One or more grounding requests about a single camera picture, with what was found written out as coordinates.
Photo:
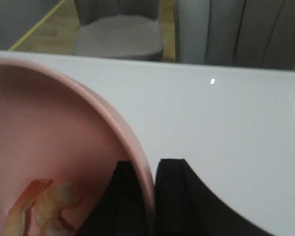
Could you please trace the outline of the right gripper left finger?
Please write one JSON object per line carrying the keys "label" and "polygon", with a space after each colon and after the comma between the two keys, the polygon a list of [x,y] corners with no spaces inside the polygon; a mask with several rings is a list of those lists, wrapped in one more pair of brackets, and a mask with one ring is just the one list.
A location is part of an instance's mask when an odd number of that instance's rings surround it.
{"label": "right gripper left finger", "polygon": [[118,162],[111,181],[76,236],[146,236],[141,188],[129,161]]}

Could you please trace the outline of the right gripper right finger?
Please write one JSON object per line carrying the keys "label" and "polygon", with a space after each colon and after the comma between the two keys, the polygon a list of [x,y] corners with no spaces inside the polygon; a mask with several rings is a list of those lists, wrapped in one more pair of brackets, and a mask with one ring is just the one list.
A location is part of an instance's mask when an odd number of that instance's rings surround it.
{"label": "right gripper right finger", "polygon": [[184,159],[161,159],[155,180],[158,236],[267,236],[221,201]]}

